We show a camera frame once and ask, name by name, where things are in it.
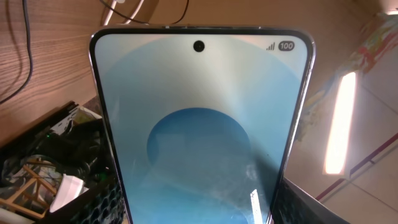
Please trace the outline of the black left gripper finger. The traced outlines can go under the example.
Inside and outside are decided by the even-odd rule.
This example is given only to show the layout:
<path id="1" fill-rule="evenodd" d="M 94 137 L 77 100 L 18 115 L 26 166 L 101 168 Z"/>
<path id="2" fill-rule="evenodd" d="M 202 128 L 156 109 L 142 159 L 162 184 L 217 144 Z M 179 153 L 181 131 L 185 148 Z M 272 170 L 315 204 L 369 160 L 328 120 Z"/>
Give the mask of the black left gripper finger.
<path id="1" fill-rule="evenodd" d="M 275 224 L 349 224 L 285 177 L 271 215 Z"/>

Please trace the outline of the blue screen smartphone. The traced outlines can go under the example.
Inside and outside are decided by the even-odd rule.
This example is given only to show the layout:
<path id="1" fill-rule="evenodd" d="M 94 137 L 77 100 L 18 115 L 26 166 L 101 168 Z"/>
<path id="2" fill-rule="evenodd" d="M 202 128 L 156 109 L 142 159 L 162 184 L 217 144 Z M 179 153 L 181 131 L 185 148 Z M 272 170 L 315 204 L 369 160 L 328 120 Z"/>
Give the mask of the blue screen smartphone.
<path id="1" fill-rule="evenodd" d="M 107 27 L 89 57 L 130 223 L 269 223 L 315 60 L 263 27 Z"/>

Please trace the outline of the ceiling light fixture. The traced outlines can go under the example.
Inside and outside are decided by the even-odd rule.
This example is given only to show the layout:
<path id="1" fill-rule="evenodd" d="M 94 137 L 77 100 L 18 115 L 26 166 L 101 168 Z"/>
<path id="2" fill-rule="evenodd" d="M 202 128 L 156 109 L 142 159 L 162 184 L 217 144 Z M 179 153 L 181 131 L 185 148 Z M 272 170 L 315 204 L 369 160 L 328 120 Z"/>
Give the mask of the ceiling light fixture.
<path id="1" fill-rule="evenodd" d="M 357 73 L 350 72 L 340 78 L 328 137 L 324 173 L 343 175 L 348 151 Z"/>

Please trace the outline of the black crate with clutter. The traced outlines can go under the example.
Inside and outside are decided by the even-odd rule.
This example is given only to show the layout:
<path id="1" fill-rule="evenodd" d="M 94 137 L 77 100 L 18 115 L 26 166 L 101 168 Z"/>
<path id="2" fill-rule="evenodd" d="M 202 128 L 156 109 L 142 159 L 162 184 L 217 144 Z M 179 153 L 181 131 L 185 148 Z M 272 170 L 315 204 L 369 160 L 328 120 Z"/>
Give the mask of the black crate with clutter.
<path id="1" fill-rule="evenodd" d="M 1 148 L 1 222 L 127 222 L 99 113 L 70 102 Z"/>

